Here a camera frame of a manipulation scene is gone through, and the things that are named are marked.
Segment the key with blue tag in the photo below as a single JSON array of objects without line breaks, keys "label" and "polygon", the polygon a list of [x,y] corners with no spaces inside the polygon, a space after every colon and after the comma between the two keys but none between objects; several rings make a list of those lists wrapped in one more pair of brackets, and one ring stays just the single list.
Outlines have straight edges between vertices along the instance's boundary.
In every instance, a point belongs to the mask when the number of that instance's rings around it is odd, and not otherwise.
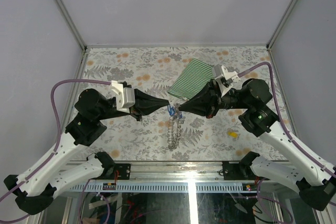
[{"label": "key with blue tag", "polygon": [[174,106],[172,106],[170,104],[167,106],[167,111],[168,111],[168,113],[169,113],[170,116],[174,116],[175,115],[175,108],[174,108]]}]

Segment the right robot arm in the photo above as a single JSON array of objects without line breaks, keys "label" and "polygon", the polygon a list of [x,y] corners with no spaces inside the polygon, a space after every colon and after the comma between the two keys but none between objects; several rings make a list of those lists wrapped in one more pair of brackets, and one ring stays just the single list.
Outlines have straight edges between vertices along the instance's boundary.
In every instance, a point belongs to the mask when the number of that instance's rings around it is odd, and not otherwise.
[{"label": "right robot arm", "polygon": [[238,117],[243,128],[277,149],[293,167],[249,152],[240,161],[240,175],[245,179],[256,175],[273,180],[296,192],[311,208],[323,211],[335,195],[335,167],[285,132],[279,115],[267,106],[271,99],[269,86],[261,79],[249,79],[241,89],[231,88],[225,95],[211,80],[197,95],[180,105],[179,110],[210,119],[221,109],[243,109],[245,112]]}]

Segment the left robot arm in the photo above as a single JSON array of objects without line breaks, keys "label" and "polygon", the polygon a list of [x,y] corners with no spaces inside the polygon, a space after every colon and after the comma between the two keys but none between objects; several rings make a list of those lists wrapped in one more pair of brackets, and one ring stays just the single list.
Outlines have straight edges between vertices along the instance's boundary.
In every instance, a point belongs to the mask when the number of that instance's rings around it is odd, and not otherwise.
[{"label": "left robot arm", "polygon": [[169,101],[148,95],[138,89],[126,88],[131,96],[128,108],[117,109],[118,99],[107,99],[95,89],[81,92],[74,119],[66,126],[57,142],[34,166],[20,175],[8,175],[4,184],[16,196],[20,210],[35,215],[46,208],[60,194],[82,181],[109,179],[116,174],[116,164],[105,152],[97,152],[83,164],[61,171],[77,153],[91,146],[107,129],[102,120],[132,116],[140,121],[143,116],[168,106]]}]

